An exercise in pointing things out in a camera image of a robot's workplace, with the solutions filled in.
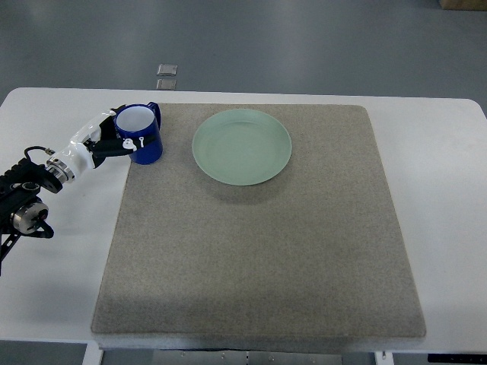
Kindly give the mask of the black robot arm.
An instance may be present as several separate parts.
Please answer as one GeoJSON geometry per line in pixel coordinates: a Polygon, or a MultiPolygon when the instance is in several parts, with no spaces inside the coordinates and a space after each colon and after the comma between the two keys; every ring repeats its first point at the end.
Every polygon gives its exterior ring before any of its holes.
{"type": "Polygon", "coordinates": [[[46,222],[49,208],[38,194],[42,189],[56,194],[74,178],[53,150],[39,145],[26,148],[24,157],[1,175],[1,259],[22,237],[53,238],[46,222]]]}

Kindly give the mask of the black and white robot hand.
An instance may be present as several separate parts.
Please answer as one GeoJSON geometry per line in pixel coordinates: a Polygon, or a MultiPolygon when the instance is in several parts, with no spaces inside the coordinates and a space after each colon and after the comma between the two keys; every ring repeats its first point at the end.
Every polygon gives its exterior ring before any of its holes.
{"type": "Polygon", "coordinates": [[[154,141],[150,136],[123,137],[116,128],[122,107],[95,116],[70,139],[68,146],[54,153],[46,169],[61,183],[71,183],[86,170],[98,168],[106,158],[143,151],[154,141]]]}

